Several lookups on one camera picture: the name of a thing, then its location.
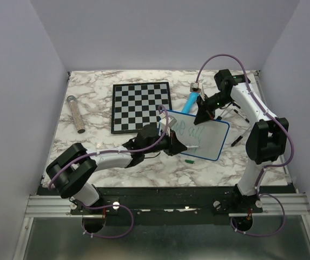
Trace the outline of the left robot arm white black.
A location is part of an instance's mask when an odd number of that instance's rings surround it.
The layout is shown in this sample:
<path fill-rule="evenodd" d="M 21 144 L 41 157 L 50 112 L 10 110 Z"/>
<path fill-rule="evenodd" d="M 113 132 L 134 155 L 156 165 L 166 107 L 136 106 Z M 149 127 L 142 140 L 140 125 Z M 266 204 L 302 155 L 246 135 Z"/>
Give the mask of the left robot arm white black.
<path fill-rule="evenodd" d="M 144 126 L 136 137 L 114 149 L 89 153 L 81 143 L 71 145 L 47 166 L 50 178 L 48 189 L 55 189 L 61 198 L 74 198 L 90 214 L 101 209 L 100 193 L 88 183 L 94 172 L 110 168 L 131 168 L 144 161 L 148 153 L 165 152 L 174 156 L 188 149 L 181 143 L 174 130 L 157 129 L 156 125 Z"/>

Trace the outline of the green marker cap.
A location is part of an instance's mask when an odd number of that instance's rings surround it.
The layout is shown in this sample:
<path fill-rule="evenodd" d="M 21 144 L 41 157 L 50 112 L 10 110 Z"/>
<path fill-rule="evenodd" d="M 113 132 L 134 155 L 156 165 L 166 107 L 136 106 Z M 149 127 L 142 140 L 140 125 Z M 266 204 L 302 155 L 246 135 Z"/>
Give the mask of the green marker cap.
<path fill-rule="evenodd" d="M 193 160 L 187 160 L 187 159 L 186 159 L 185 162 L 188 163 L 188 164 L 194 164 L 194 161 L 193 161 Z"/>

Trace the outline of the blue framed whiteboard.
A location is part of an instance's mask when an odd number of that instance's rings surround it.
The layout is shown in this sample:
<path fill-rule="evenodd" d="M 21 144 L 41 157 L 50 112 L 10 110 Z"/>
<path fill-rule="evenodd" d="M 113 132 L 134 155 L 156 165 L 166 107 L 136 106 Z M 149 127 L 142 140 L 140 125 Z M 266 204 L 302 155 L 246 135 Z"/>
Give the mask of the blue framed whiteboard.
<path fill-rule="evenodd" d="M 186 146 L 198 145 L 199 148 L 188 148 L 181 154 L 217 161 L 230 128 L 224 121 L 210 120 L 194 125 L 195 116 L 177 111 L 168 110 L 177 123 L 170 129 L 176 133 L 178 140 Z"/>

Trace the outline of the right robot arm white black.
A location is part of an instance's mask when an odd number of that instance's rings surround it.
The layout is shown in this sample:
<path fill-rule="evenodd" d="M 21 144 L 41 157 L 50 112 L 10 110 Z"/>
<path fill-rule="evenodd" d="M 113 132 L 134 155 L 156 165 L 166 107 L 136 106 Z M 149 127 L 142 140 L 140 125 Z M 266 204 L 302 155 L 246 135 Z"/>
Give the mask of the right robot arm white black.
<path fill-rule="evenodd" d="M 197 98 L 195 125 L 215 119 L 215 111 L 235 102 L 249 120 L 251 132 L 246 141 L 248 163 L 237 184 L 239 194 L 232 196 L 230 205 L 236 212 L 249 208 L 248 196 L 257 193 L 264 168 L 270 167 L 286 148 L 289 122 L 270 112 L 255 93 L 246 76 L 233 76 L 228 69 L 219 70 L 214 76 L 218 92 L 208 97 L 203 92 Z"/>

